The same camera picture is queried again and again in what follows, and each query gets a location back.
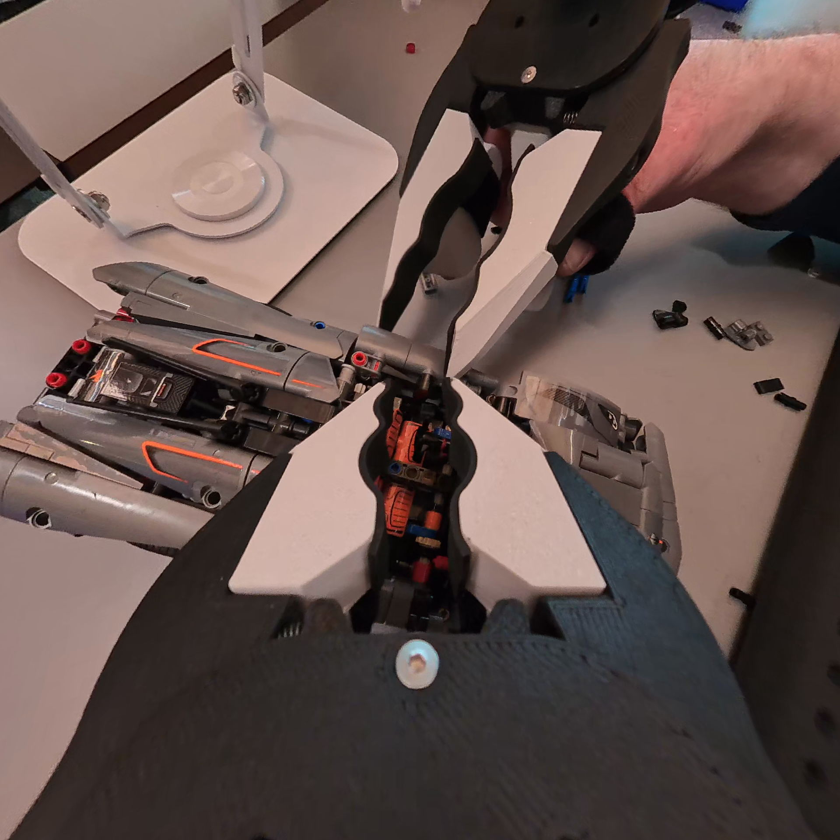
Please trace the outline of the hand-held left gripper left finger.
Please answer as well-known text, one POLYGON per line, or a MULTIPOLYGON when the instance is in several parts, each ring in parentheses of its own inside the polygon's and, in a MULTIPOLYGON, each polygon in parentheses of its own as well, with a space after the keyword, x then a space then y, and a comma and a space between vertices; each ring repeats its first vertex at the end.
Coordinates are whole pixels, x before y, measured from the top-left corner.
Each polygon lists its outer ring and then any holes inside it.
POLYGON ((375 494, 361 449, 378 430, 378 384, 295 447, 228 588, 333 599, 348 611, 368 590, 375 494))

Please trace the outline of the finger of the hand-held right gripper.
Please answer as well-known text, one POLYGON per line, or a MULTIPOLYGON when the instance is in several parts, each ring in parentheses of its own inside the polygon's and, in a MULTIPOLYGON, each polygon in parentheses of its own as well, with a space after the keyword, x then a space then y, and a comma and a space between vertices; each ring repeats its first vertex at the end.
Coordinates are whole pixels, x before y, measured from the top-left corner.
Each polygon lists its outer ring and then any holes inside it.
POLYGON ((455 322, 453 377, 470 370, 554 277, 550 237, 600 138, 595 130, 566 130, 520 159, 509 224, 481 261, 476 292, 455 322))
POLYGON ((413 172, 406 171, 385 271, 380 327, 393 331, 430 271, 470 274, 501 192, 500 160, 470 116, 447 109, 413 172))

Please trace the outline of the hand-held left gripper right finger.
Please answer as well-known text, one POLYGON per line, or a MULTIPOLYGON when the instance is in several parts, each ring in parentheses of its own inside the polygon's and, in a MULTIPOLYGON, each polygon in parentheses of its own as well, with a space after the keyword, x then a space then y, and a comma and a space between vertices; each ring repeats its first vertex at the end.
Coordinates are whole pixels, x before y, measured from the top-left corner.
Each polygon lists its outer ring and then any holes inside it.
POLYGON ((467 590, 488 610, 515 599, 598 596, 606 582, 542 448, 451 381, 462 408, 456 423, 476 450, 476 468, 458 498, 470 551, 467 590))

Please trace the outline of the grey orange lego car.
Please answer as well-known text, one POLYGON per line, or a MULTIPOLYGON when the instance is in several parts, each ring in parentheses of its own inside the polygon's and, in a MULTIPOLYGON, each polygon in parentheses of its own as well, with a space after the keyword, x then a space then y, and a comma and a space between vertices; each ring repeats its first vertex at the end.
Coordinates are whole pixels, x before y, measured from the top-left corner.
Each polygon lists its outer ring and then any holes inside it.
POLYGON ((2 517, 173 556, 269 468, 378 384, 360 452, 374 492, 369 588, 346 612, 373 634, 475 633, 458 500, 476 450, 451 381, 564 460, 673 571, 681 546, 665 439, 603 396, 523 371, 446 375, 445 352, 347 332, 142 262, 94 269, 120 297, 2 422, 2 517))

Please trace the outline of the grey studded lego plate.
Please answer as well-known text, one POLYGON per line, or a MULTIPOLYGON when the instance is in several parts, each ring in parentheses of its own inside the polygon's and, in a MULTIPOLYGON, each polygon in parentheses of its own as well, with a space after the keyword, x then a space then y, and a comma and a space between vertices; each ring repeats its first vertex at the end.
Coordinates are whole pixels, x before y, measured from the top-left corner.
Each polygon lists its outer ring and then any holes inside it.
POLYGON ((739 319, 724 327, 723 333, 726 338, 747 351, 754 351, 774 341, 774 336, 762 322, 746 323, 739 319))

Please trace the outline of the person's right hand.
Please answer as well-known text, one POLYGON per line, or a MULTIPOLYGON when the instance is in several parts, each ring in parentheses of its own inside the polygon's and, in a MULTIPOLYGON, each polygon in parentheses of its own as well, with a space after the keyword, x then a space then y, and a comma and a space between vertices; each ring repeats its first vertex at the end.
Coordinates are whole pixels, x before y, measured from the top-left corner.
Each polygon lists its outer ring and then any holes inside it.
POLYGON ((668 91, 659 136, 630 184, 581 228, 558 271, 560 276, 606 257, 632 229, 636 212, 653 212, 695 198, 733 208, 730 170, 754 133, 749 88, 741 71, 746 43, 699 40, 668 91))

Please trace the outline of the white book stand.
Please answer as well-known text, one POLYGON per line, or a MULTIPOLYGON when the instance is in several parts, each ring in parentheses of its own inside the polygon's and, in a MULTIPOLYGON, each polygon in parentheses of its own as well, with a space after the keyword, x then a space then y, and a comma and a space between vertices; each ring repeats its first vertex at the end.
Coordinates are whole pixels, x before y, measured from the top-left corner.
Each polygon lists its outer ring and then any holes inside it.
POLYGON ((266 76, 257 2, 228 2, 234 70, 75 183, 2 103, 2 127, 55 192, 24 221, 29 261, 93 307, 93 271, 141 261, 191 270, 268 303, 398 171, 381 136, 266 76))

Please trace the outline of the person's navy clothing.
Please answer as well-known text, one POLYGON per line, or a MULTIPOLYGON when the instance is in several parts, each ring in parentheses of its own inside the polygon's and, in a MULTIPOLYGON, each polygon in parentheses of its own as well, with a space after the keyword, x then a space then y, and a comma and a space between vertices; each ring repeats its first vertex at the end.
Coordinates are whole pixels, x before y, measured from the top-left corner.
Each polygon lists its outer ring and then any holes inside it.
POLYGON ((839 242, 839 191, 808 189, 770 213, 750 215, 731 211, 741 224, 763 231, 788 232, 839 242))

